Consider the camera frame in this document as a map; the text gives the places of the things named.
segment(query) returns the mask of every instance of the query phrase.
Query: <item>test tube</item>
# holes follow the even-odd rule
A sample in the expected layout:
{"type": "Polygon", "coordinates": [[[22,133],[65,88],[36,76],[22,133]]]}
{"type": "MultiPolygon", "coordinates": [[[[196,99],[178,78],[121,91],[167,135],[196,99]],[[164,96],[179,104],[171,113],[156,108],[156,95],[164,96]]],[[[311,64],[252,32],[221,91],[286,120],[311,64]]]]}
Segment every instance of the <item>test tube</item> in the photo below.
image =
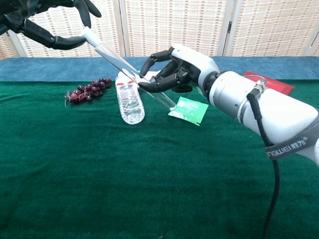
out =
{"type": "MultiPolygon", "coordinates": [[[[132,81],[138,84],[141,81],[149,82],[149,79],[145,77],[140,77],[140,73],[130,65],[126,60],[124,60],[121,56],[117,55],[113,52],[108,46],[106,46],[97,35],[93,33],[93,31],[85,27],[81,34],[86,38],[87,42],[91,44],[95,51],[103,56],[108,62],[110,62],[113,66],[115,66],[119,71],[123,72],[127,77],[129,77],[132,81]]],[[[167,95],[162,93],[149,93],[151,97],[156,99],[159,103],[165,106],[168,110],[172,111],[175,109],[176,104],[172,101],[167,95]]]]}

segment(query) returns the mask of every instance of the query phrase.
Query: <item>blue cloth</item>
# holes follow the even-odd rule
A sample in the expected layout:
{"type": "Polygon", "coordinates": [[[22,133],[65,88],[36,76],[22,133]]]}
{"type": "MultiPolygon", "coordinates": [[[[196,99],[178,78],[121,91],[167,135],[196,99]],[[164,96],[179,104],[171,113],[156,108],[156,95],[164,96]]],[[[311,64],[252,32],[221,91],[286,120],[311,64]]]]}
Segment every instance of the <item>blue cloth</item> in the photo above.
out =
{"type": "MultiPolygon", "coordinates": [[[[319,57],[213,57],[221,71],[246,71],[275,79],[319,79],[319,57]]],[[[139,70],[146,57],[127,57],[139,70]]],[[[151,70],[163,68],[155,64],[151,70]]],[[[118,70],[102,57],[89,58],[7,58],[0,61],[0,81],[91,81],[115,79],[118,70]]]]}

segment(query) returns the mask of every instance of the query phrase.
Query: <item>water bottle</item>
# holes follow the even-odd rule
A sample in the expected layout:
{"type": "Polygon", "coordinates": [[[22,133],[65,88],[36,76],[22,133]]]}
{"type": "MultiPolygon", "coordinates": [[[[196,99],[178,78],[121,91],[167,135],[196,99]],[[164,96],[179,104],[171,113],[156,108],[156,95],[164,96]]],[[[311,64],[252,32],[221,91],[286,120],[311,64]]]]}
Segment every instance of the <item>water bottle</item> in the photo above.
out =
{"type": "Polygon", "coordinates": [[[137,84],[125,75],[115,80],[122,119],[128,124],[137,124],[144,119],[145,111],[137,84]]]}

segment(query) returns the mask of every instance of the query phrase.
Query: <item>green felt tablecloth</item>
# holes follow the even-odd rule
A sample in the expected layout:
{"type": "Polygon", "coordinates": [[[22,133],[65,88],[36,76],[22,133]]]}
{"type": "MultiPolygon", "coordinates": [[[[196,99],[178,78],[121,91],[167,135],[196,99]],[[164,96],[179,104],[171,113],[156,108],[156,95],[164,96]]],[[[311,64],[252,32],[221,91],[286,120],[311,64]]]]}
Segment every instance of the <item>green felt tablecloth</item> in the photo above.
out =
{"type": "MultiPolygon", "coordinates": [[[[287,81],[319,107],[319,81],[287,81]]],[[[141,95],[122,120],[115,88],[64,106],[77,82],[0,82],[1,239],[256,239],[273,191],[261,138],[209,106],[201,126],[141,95]]],[[[198,93],[167,93],[206,103],[198,93]]],[[[269,238],[317,238],[319,169],[282,159],[269,238]]]]}

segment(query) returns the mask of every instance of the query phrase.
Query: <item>green packet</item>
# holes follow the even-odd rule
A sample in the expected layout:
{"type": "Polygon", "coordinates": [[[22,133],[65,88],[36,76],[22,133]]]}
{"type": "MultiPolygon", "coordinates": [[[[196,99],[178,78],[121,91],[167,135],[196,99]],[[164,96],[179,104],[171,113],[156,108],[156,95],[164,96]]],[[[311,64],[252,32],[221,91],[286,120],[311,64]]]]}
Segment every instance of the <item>green packet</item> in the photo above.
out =
{"type": "Polygon", "coordinates": [[[199,126],[204,118],[207,108],[207,104],[179,97],[176,108],[169,112],[168,115],[189,121],[199,126]]]}

